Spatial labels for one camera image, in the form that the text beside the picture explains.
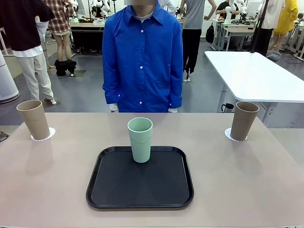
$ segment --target black tray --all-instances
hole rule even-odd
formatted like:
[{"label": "black tray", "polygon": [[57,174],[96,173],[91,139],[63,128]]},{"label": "black tray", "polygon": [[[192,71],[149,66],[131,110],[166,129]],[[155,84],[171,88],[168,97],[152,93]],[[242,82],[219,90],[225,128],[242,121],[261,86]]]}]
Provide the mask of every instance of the black tray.
[{"label": "black tray", "polygon": [[98,209],[182,208],[194,190],[183,151],[152,146],[146,163],[136,163],[131,147],[110,147],[97,158],[86,199]]}]

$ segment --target black pants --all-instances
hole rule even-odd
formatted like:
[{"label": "black pants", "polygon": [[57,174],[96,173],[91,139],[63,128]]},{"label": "black pants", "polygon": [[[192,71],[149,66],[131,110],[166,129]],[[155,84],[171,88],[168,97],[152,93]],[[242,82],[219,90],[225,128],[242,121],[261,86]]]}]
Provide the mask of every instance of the black pants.
[{"label": "black pants", "polygon": [[183,29],[182,31],[183,69],[187,72],[190,70],[190,74],[193,73],[198,59],[200,35],[201,29]]},{"label": "black pants", "polygon": [[255,42],[255,39],[257,38],[256,47],[254,49],[255,52],[258,52],[261,55],[266,56],[269,42],[270,42],[271,35],[272,35],[272,31],[273,31],[273,29],[261,28],[260,34],[257,38],[257,29],[255,30],[253,37],[252,37],[252,42],[251,42],[251,44],[253,45],[253,43]]}]

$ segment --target green cup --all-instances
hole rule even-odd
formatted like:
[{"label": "green cup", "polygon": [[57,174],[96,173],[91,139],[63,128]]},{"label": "green cup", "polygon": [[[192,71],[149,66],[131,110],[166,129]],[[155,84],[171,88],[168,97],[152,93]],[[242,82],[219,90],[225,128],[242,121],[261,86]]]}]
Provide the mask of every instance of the green cup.
[{"label": "green cup", "polygon": [[128,123],[132,155],[138,163],[150,159],[152,127],[152,121],[144,117],[134,118]]}]

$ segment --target yellow shirt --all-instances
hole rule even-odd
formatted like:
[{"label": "yellow shirt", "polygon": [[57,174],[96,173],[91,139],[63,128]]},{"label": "yellow shirt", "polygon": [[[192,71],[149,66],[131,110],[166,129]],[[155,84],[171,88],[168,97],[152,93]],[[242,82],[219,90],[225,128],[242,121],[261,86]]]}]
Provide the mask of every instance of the yellow shirt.
[{"label": "yellow shirt", "polygon": [[280,18],[274,34],[281,35],[294,28],[294,21],[298,18],[299,8],[297,0],[285,0],[285,8],[281,11]]}]

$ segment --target person in gray shirt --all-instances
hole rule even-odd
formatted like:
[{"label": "person in gray shirt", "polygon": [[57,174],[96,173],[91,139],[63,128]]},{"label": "person in gray shirt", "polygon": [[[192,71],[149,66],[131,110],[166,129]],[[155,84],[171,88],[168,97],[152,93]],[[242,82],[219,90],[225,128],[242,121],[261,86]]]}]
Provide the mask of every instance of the person in gray shirt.
[{"label": "person in gray shirt", "polygon": [[[182,31],[183,42],[183,61],[184,70],[187,72],[187,77],[184,82],[190,81],[190,74],[194,72],[196,65],[199,47],[201,27],[203,19],[209,20],[215,12],[217,5],[214,0],[208,0],[212,8],[208,16],[203,16],[205,0],[182,0],[180,4],[180,11],[185,17]],[[187,4],[187,12],[184,10],[184,5]]]}]

